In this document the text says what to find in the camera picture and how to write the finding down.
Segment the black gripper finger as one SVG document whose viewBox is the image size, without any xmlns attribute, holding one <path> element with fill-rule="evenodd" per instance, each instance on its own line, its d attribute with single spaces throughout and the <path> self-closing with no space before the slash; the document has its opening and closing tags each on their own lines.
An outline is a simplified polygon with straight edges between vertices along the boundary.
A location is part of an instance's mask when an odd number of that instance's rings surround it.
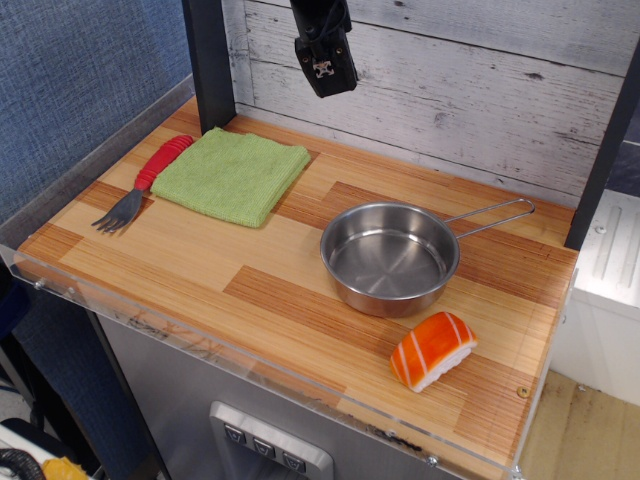
<svg viewBox="0 0 640 480">
<path fill-rule="evenodd" d="M 358 77 L 344 30 L 336 30 L 328 37 L 331 68 L 328 95 L 353 91 L 357 87 Z"/>
<path fill-rule="evenodd" d="M 296 38 L 294 45 L 296 57 L 313 91 L 318 97 L 328 96 L 328 81 L 331 79 L 331 62 L 329 60 L 316 59 L 312 49 L 307 46 L 301 38 Z"/>
</svg>

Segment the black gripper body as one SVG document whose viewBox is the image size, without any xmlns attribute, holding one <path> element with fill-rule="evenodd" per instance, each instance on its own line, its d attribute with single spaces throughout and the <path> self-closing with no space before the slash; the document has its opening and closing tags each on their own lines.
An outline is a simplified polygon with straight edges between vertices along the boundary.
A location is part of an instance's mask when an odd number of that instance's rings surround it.
<svg viewBox="0 0 640 480">
<path fill-rule="evenodd" d="M 346 1 L 291 0 L 291 9 L 299 36 L 295 39 L 298 56 L 327 60 L 339 34 L 351 30 Z"/>
</svg>

